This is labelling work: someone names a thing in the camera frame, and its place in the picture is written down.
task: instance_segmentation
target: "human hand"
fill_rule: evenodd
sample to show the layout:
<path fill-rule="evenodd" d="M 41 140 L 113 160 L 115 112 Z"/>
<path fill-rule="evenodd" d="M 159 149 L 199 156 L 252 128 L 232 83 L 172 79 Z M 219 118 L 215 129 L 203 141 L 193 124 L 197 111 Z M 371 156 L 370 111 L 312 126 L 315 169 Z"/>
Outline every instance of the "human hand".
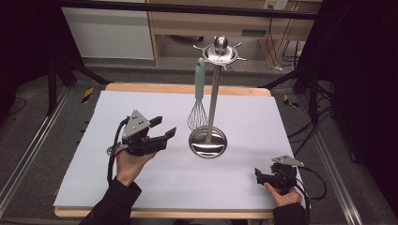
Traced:
<path fill-rule="evenodd" d="M 301 203 L 302 196 L 296 191 L 294 187 L 291 187 L 289 192 L 285 195 L 280 195 L 275 188 L 269 183 L 265 183 L 264 186 L 271 194 L 272 198 L 276 202 L 276 205 L 284 206 L 292 203 Z"/>
<path fill-rule="evenodd" d="M 135 155 L 129 154 L 125 149 L 118 149 L 116 151 L 116 165 L 117 165 L 117 176 L 116 179 L 124 186 L 128 187 L 141 170 L 144 165 L 156 155 L 151 153 L 142 157 L 136 157 Z"/>

